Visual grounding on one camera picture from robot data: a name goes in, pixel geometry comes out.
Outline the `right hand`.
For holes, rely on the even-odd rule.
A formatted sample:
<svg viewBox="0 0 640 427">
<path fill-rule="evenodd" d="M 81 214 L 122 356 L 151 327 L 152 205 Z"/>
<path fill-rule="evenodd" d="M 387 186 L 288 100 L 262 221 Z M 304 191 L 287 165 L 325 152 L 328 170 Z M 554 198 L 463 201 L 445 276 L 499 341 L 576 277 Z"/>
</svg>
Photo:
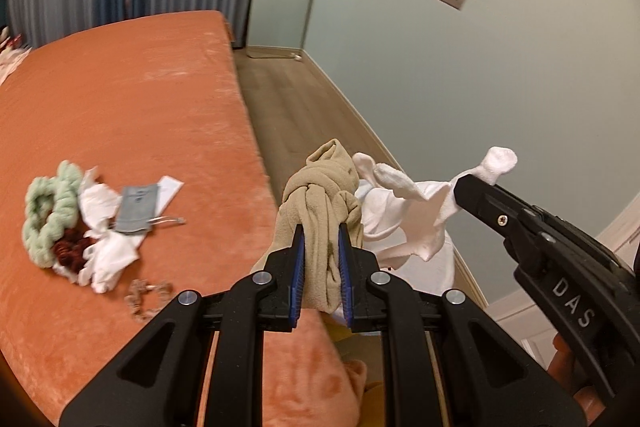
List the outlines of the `right hand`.
<svg viewBox="0 0 640 427">
<path fill-rule="evenodd" d="M 593 386 L 588 386 L 582 376 L 578 375 L 577 359 L 570 346 L 556 334 L 552 340 L 555 354 L 549 364 L 548 373 L 577 401 L 582 407 L 590 426 L 604 411 L 605 405 Z"/>
</svg>

